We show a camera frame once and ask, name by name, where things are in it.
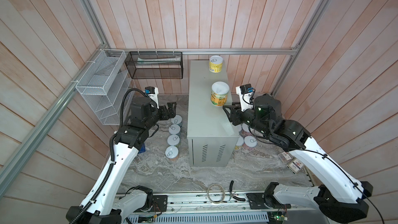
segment ventilation slot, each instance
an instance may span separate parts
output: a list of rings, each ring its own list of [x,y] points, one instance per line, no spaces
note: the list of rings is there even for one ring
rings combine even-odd
[[[220,149],[218,150],[216,162],[220,162],[221,161],[222,154],[224,153],[224,148],[225,148],[225,145],[220,146]]]
[[[138,223],[138,215],[130,215],[132,223]],[[196,223],[245,223],[245,222],[268,222],[267,212],[250,213],[208,213],[208,214],[162,214],[152,220],[154,223],[173,223],[173,224],[196,224]]]
[[[206,161],[207,157],[207,145],[203,146],[202,148],[202,162]]]

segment cabinet vent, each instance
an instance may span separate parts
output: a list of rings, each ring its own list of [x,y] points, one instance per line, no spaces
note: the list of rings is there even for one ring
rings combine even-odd
[[[218,150],[216,162],[221,161],[222,154],[224,153],[224,148],[225,148],[225,145],[220,146],[220,149]]]
[[[207,157],[207,145],[203,146],[202,148],[202,162],[206,161]]]

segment blue object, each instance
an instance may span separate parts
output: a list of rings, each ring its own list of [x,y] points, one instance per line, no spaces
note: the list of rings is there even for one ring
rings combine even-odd
[[[145,152],[145,144],[142,144],[141,150],[138,152],[138,154],[142,152]]]

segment small box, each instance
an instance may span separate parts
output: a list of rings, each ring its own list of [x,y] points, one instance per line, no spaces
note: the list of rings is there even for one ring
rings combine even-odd
[[[287,162],[289,162],[290,160],[293,159],[293,157],[292,157],[289,153],[287,153],[287,152],[279,153],[279,154],[278,154],[278,157],[279,157],[279,159],[282,160],[282,162],[284,162],[284,163],[287,163]]]
[[[289,169],[294,173],[297,174],[301,168],[304,167],[304,164],[298,160],[297,158],[293,159],[293,161],[291,161],[287,167],[289,167]]]

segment wire mesh basket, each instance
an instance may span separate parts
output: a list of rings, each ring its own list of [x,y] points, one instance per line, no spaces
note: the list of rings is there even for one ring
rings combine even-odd
[[[128,71],[125,70],[116,75],[106,95],[82,95],[102,124],[119,125],[120,123],[120,105],[131,82],[127,73]]]
[[[125,61],[133,79],[182,79],[181,52],[129,52]]]
[[[124,50],[102,50],[76,85],[82,95],[106,95],[126,59]]]

